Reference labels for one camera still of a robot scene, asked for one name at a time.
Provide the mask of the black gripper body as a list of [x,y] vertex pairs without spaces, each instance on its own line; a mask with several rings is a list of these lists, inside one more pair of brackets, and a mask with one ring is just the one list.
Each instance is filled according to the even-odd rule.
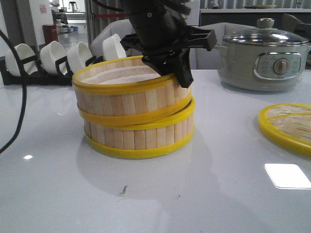
[[186,23],[184,16],[189,15],[191,9],[180,0],[123,0],[121,5],[135,30],[121,40],[125,50],[162,55],[172,68],[170,58],[181,50],[211,51],[217,43],[214,30]]

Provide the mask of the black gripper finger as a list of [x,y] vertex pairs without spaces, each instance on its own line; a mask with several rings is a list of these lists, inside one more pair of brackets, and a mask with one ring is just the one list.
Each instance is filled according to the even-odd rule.
[[160,76],[173,73],[173,69],[166,63],[162,55],[146,55],[142,57],[142,62],[156,71]]
[[190,68],[190,49],[183,49],[170,58],[170,63],[180,86],[189,88],[193,82]]

